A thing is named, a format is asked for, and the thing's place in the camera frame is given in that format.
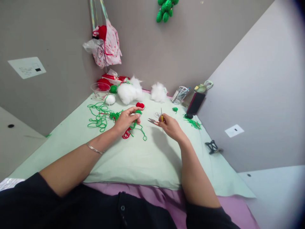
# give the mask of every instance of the black sleeve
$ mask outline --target black sleeve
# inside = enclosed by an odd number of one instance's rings
[[[0,191],[0,222],[4,228],[25,228],[55,209],[61,198],[39,173],[12,189]]]
[[[186,226],[188,229],[239,229],[222,207],[207,208],[187,203],[186,214]]]

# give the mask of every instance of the white stuffing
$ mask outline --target white stuffing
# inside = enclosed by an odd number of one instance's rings
[[[118,95],[123,104],[128,105],[132,101],[136,100],[142,102],[143,91],[140,85],[142,81],[133,76],[130,80],[130,84],[123,83],[118,87]]]
[[[156,84],[152,85],[152,92],[151,92],[151,100],[155,102],[164,103],[167,95],[166,87],[163,84],[157,82]]]

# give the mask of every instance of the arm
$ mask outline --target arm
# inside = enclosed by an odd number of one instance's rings
[[[221,207],[190,140],[180,128],[177,120],[167,114],[163,114],[163,117],[164,122],[159,119],[159,125],[172,139],[178,142],[181,149],[182,188],[187,201],[190,204],[203,207]]]
[[[95,137],[89,144],[99,152],[107,150],[125,133],[132,122],[137,120],[137,123],[140,123],[140,114],[132,115],[136,110],[143,109],[131,107],[123,111],[113,128]],[[89,175],[100,157],[101,154],[84,144],[41,170],[40,175],[56,194],[63,197]]]

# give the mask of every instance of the black clip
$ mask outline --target black clip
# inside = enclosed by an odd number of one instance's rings
[[[210,154],[223,152],[223,149],[219,149],[215,144],[214,140],[212,140],[211,142],[206,142],[205,144],[210,148]]]

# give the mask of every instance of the green crochet cactus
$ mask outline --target green crochet cactus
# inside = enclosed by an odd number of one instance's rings
[[[157,22],[167,22],[169,17],[173,16],[173,7],[177,5],[179,0],[158,0],[158,4],[161,6],[157,14]]]

